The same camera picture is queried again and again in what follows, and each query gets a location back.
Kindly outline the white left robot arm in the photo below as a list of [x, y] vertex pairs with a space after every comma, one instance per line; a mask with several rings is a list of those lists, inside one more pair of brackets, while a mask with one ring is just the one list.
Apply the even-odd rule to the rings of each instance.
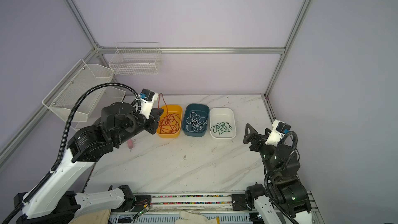
[[143, 89], [131, 103], [116, 102], [101, 111], [100, 118], [74, 136], [69, 135], [75, 114], [93, 92], [116, 87], [104, 83], [88, 89], [77, 100], [67, 118], [56, 161], [41, 181], [29, 192], [15, 196], [14, 210], [4, 219], [19, 224], [67, 224], [82, 215], [104, 209], [129, 212], [137, 206], [137, 199], [127, 185], [104, 192], [83, 194], [71, 191], [80, 176], [105, 154], [143, 131], [155, 134], [163, 109], [155, 108], [159, 95]]

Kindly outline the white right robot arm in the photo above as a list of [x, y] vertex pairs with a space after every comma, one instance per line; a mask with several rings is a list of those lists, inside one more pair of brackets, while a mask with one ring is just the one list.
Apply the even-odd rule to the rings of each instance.
[[266, 224], [279, 224], [278, 210], [287, 224], [312, 223], [312, 206], [297, 173], [300, 169], [297, 152], [298, 136], [291, 126], [276, 120], [272, 129], [258, 133], [245, 126], [244, 144], [261, 156], [264, 182], [247, 187], [245, 201], [255, 209]]

